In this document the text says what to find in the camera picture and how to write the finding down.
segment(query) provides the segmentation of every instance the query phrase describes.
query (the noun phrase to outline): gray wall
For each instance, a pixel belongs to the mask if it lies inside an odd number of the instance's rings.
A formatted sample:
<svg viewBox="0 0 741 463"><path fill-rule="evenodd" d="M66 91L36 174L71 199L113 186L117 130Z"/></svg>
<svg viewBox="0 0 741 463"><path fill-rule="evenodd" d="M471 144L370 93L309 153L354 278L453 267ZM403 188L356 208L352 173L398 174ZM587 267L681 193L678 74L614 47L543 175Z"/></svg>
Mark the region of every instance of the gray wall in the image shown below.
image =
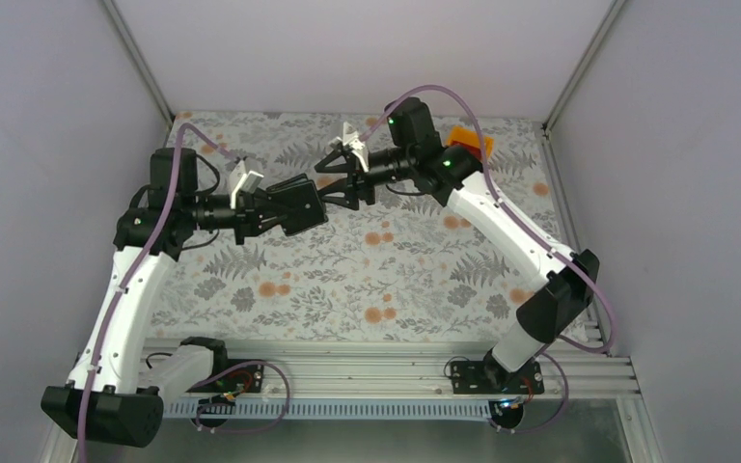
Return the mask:
<svg viewBox="0 0 741 463"><path fill-rule="evenodd" d="M165 128L99 2L0 1L0 462L39 454Z"/></svg>
<svg viewBox="0 0 741 463"><path fill-rule="evenodd" d="M741 2L630 2L553 133L667 460L741 461Z"/></svg>

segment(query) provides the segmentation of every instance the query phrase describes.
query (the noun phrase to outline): black mounting plate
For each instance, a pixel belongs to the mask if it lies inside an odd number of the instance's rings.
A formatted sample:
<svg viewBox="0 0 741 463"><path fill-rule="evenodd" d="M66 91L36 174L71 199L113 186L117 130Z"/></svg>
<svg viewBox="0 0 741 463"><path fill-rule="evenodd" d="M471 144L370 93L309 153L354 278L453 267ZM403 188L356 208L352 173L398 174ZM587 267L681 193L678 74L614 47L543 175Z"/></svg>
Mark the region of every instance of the black mounting plate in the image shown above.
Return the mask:
<svg viewBox="0 0 741 463"><path fill-rule="evenodd" d="M452 361L450 363L450 376L453 381L453 394L526 395L529 391L522 378L530 381L534 395L543 394L544 392L544 380L538 362L528 362L513 375L503 388L492 384L484 370L485 365L486 363L483 361Z"/></svg>
<svg viewBox="0 0 741 463"><path fill-rule="evenodd" d="M248 360L228 359L226 368L231 368L243 362L248 362ZM242 391L242 392L252 393L252 394L257 394L261 392L262 391L262 376L265 374L264 367L262 365L251 365L249 367L241 368L238 371L240 370L248 371L249 373L251 373L252 377L254 378L254 381L252 381L251 387L248 388L248 391ZM220 393L241 391L242 388L245 387L246 379L247 378L242 374L238 374L235 376L226 376L226 377L220 378L220 380L218 381L215 381L210 384L206 384L205 386L201 386L199 388L192 388L189 390L189 392L190 393L220 394Z"/></svg>

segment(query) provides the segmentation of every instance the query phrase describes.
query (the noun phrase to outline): floral patterned surface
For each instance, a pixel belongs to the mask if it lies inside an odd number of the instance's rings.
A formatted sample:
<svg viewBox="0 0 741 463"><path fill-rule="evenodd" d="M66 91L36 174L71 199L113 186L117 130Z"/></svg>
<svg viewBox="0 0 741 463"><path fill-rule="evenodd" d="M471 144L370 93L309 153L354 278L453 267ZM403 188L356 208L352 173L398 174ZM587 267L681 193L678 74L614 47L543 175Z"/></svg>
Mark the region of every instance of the floral patterned surface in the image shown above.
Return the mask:
<svg viewBox="0 0 741 463"><path fill-rule="evenodd" d="M434 118L446 138L460 118ZM313 166L326 154L334 123L364 127L373 116L339 114L185 112L191 122L235 156L259 161L261 186L306 173L322 187L339 178ZM558 235L533 125L484 119L495 139L491 158L502 189L544 229ZM371 150L391 145L382 127ZM227 176L237 160L187 135ZM201 187L213 183L200 173ZM397 185L399 189L412 185ZM223 231L213 245L185 251L151 320L160 338L206 335L242 340L496 340L515 322L532 293L525 280L471 226L430 197L401 197L377 188L377 203L360 211L328 205L329 221L285 237L274 229L234 244ZM205 241L203 231L187 244ZM583 340L576 320L569 336Z"/></svg>

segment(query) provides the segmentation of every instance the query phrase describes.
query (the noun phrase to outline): purple cable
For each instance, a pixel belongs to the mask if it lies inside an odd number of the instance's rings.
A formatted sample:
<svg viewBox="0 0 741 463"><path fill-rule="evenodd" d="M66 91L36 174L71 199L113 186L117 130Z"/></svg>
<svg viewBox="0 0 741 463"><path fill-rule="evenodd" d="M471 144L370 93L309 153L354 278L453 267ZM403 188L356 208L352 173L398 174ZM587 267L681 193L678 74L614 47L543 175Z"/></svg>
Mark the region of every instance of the purple cable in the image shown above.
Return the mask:
<svg viewBox="0 0 741 463"><path fill-rule="evenodd" d="M166 224L166 219L169 218L169 211L172 209L172 203L175 200L175 192L178 188L180 151L183 148L183 136L185 135L186 129L190 129L191 131L193 131L195 134L197 134L198 137L201 138L201 140L205 141L212 148L225 154L230 154L228 151L223 150L216 143L212 142L210 138L206 137L203 133L201 133L200 129L198 129L191 123L184 123L178 128L178 134L175 137L175 155L172 158L172 176L169 179L169 190L166 193L166 202L163 205L163 210L160 212L160 216L157 218L157 223L155 223L154 229L151 231L149 239L146 240L143 249L141 249L141 252L138 253L138 256L129 266L129 269L126 270L126 273L123 275L121 283L119 284L120 288L125 288L135 276L135 272L137 272L138 267L140 267L141 263L143 263L143 260L149 254L151 246L154 244L154 240L157 239L157 237L160 235L160 232L163 231L163 226ZM90 368L90 370L87 372L87 380L84 383L84 392L81 395L81 403L78 407L78 460L80 460L81 463L87 463L86 417L87 409L89 408L89 397L92 394L92 386L95 384L95 368L97 368L97 362L100 358L100 351L103 348L103 342L106 339L106 332L109 331L109 324L112 321L112 315L115 314L115 309L121 302L121 296L123 296L123 293L121 291L115 292L115 295L112 296L112 300L109 301L109 306L106 308L106 315L100 322L100 327L97 330L97 336L95 339L95 345L93 346L92 357L90 359L90 365L92 366L92 368Z"/></svg>
<svg viewBox="0 0 741 463"><path fill-rule="evenodd" d="M447 87L441 86L441 85L434 85L434 84L426 84L426 85L420 85L419 87L416 87L415 89L409 90L404 93L404 95L400 96L396 101L393 102L390 106L388 106L388 109L385 110L384 113L379 117L379 119L374 123L368 130L365 131L362 135L359 136L360 141L367 141L373 132L376 131L384 122L388 120L388 116L391 115L391 113L396 110L396 108L402 104L402 102L417 93L423 92L425 90L433 90L437 92L441 92L445 95L448 95L452 99L455 100L461 106L462 109L464 109L464 112L467 114L467 117L470 118L470 120L473 123L473 128L476 130L476 135L479 137L479 146L485 147L486 143L484 142L484 133L481 132L481 127L479 126L479 120L476 119L476 116L473 114L473 110L470 109L470 106L461 99L461 96L459 96L456 92L448 89ZM609 338L606 340L606 343L600 347L589 347L587 345L583 345L579 343L576 340L573 340L571 338L568 338L566 336L559 336L563 341L568 342L575 347L578 347L581 350L584 350L585 352L593 353L593 354L599 354L603 352L609 352L609 349L612 348L613 345L615 345L615 325L616 325L616 317L615 317L615 310L612 308L612 305L609 303L609 298L606 297L606 294L601 290L600 287L590 278L589 275L587 275L583 270L581 270L578 265L575 265L572 260L568 259L565 256L562 256L557 251L553 250L552 247L547 244L544 239L539 236L533 229L531 229L527 224L524 223L524 221L521 220L518 215L513 212L507 205L502 201L501 197L498 194L498 190L496 189L495 183L493 183L492 176L490 175L490 166L489 166L489 160L487 159L486 154L481 157L481 165L484 167L484 182L487 184L487 189L490 190L490 194L493 196L493 198L496 200L496 203L501 207L501 210L504 211L504 213L512 220L515 225L518 226L518 228L521 229L522 232L526 233L530 238L533 239L535 243L538 244L541 248L544 249L545 252L549 253L551 256L555 257L556 259L560 260L564 265L569 267L570 270L572 270L578 277L584 281L584 283L587 284L587 286L590 287L592 292L595 294L595 296L598 298L598 300L601 302L601 305L604 307L604 310L606 311L607 318L609 319Z"/></svg>
<svg viewBox="0 0 741 463"><path fill-rule="evenodd" d="M558 406L558 410L555 411L555 415L553 415L552 418L550 418L543 424L539 424L538 426L531 427L529 429L510 429L510 434L530 434L531 432L546 429L547 427L557 422L563 416L563 412L565 412L566 409L569 407L569 381L566 380L566 375L563 373L561 364L559 364L558 361L553 359L552 356L550 356L549 354L541 353L541 356L546 357L550 362L552 362L552 365L554 365L555 368L557 368L558 371L561 373L561 380L563 380L563 397L561 398L561 405ZM501 432L502 428L498 424L493 422L492 419L487 420L489 421L490 425L496 428L496 432Z"/></svg>
<svg viewBox="0 0 741 463"><path fill-rule="evenodd" d="M283 405L283 410L280 411L280 415L278 415L277 418L275 418L273 422L270 422L269 424L266 424L265 426L255 427L255 428L252 428L252 429L220 429L219 432L221 432L221 433L224 433L224 434L257 434L259 432L267 431L268 429L271 429L272 427L274 427L277 424L279 424L283 420L283 418L285 417L285 415L288 413L288 408L290 407L290 404L291 404L291 385L288 382L288 378L286 378L286 375L279 368L277 368L277 366L275 366L273 364L270 364L270 363L268 363L266 361L263 361L263 360L251 360L251 361L248 361L248 362L242 362L242 363L237 364L237 365L235 365L233 367L226 368L221 373L216 374L216 375L214 375L214 376L212 376L212 377L210 377L208 379L205 379L205 380L203 380L203 381L195 384L194 386L192 386L192 388L199 388L201 386L205 386L206 384L213 383L214 381L217 381L218 379L220 379L220 378L228 375L229 373L231 373L233 371L237 371L238 369L249 367L251 365L263 365L263 366L269 367L269 368L273 369L274 371L276 371L277 374L280 375L280 378L283 380L283 384L286 385L286 403L285 403L285 405ZM198 429L206 429L206 430L209 430L211 432L218 432L216 430L216 428L206 427L206 426L203 426L202 424L200 424L200 415L205 410L207 410L207 409L209 409L211 407L216 407L218 405L231 405L231 404L228 404L228 403L206 403L206 404L203 404L200 407L198 407L198 409L197 409L197 415L195 416L195 419L194 419L194 424L197 425Z"/></svg>

